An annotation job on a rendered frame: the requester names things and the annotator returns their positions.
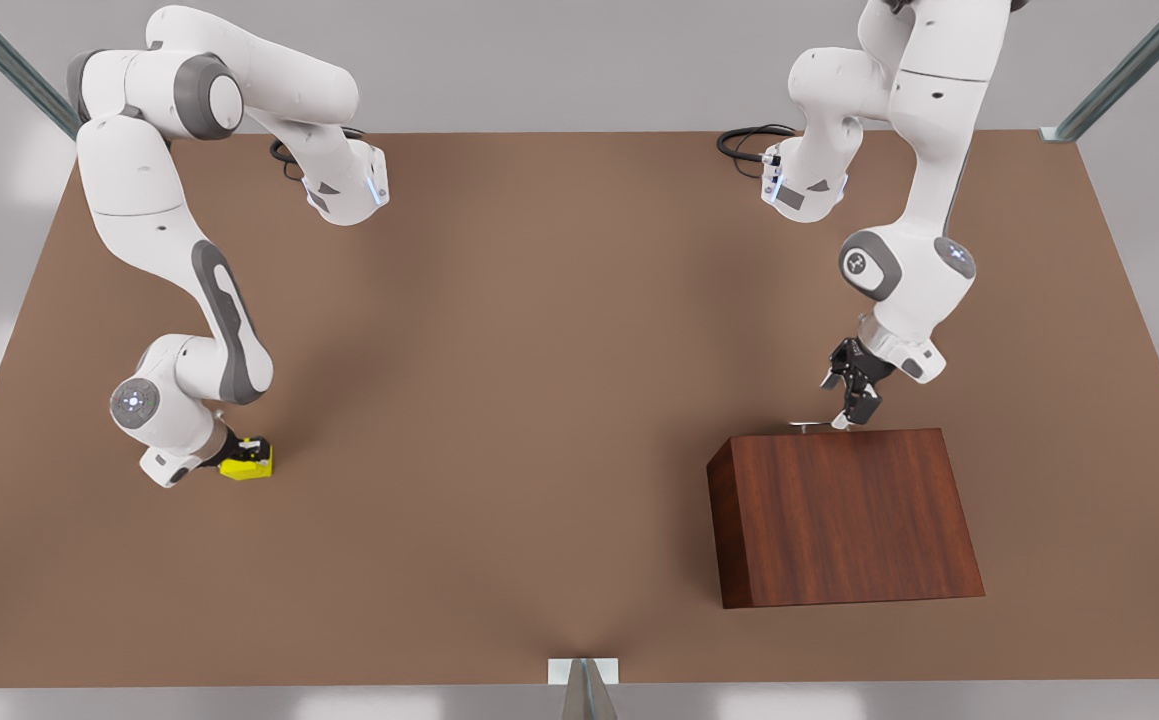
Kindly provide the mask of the silver frame post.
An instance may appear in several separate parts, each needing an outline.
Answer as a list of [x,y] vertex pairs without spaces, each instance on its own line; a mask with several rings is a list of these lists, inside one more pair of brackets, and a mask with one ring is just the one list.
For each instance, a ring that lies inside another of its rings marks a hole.
[[562,720],[617,720],[607,688],[617,683],[617,659],[548,660],[548,684],[564,685]]
[[1136,46],[1110,70],[1103,81],[1092,88],[1058,126],[1038,128],[1042,141],[1073,143],[1094,128],[1128,90],[1159,63],[1159,22],[1137,42]]
[[38,70],[20,54],[20,51],[3,37],[2,32],[0,32],[0,73],[36,108],[48,115],[48,118],[52,119],[54,126],[61,129],[64,134],[76,138],[76,131],[81,126],[81,119],[76,117],[76,111],[58,90],[54,90],[48,79],[41,77]]

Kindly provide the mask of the yellow square block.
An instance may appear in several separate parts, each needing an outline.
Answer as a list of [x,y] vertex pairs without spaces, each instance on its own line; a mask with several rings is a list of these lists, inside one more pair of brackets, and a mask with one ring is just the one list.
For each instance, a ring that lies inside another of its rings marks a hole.
[[271,477],[274,471],[271,443],[258,436],[236,439],[228,454],[219,461],[218,470],[223,477],[235,480]]

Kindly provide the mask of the dark wooden drawer cabinet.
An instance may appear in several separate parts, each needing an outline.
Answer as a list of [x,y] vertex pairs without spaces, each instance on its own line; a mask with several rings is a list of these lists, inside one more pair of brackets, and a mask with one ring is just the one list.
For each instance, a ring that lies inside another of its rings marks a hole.
[[735,436],[707,475],[726,609],[983,596],[939,429]]

